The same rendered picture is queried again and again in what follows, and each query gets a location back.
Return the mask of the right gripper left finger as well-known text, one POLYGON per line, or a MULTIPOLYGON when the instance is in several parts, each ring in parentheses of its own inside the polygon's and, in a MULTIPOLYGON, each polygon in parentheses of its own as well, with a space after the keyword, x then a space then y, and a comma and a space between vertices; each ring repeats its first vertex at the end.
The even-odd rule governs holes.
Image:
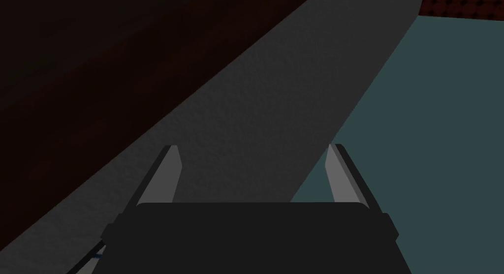
POLYGON ((178 147, 162 148, 144 179, 128 201, 125 212, 139 204, 167 204, 172 202, 182 170, 178 147))

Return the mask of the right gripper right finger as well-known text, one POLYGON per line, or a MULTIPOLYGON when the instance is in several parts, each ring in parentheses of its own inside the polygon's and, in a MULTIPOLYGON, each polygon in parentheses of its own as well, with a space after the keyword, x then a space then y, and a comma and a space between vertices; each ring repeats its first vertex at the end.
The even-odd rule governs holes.
POLYGON ((330 144, 325 170, 335 204, 357 212, 382 213, 361 173, 341 144, 330 144))

